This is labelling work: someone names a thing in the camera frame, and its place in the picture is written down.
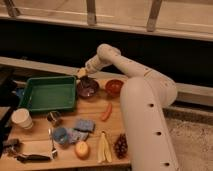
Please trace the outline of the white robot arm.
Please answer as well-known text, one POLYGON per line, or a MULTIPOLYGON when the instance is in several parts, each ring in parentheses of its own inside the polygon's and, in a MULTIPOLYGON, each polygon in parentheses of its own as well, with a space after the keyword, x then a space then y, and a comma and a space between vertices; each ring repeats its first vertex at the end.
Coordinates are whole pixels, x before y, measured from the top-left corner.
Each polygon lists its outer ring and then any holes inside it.
POLYGON ((85 63, 85 73, 110 65, 128 77, 121 88, 120 107, 132 171, 181 171, 163 113, 177 98, 176 83, 108 44, 98 46, 85 63))

